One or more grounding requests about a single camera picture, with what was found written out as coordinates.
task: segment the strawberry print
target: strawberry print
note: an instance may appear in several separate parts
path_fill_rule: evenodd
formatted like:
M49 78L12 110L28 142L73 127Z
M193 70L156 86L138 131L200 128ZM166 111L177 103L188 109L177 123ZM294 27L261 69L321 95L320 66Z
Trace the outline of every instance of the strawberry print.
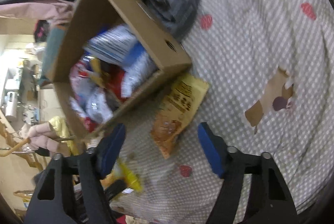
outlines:
M317 16L315 15L315 12L313 10L313 7L311 4L309 3L302 3L302 5L300 6L301 9L303 10L303 12L305 13L305 15L307 17L309 17L310 19L312 19L313 21L315 21L315 19L317 18Z
M212 16L210 14L205 14L201 17L201 28L204 30L209 30L213 22Z
M183 177L188 178L191 175L192 168L190 166L181 165L179 166L180 173Z

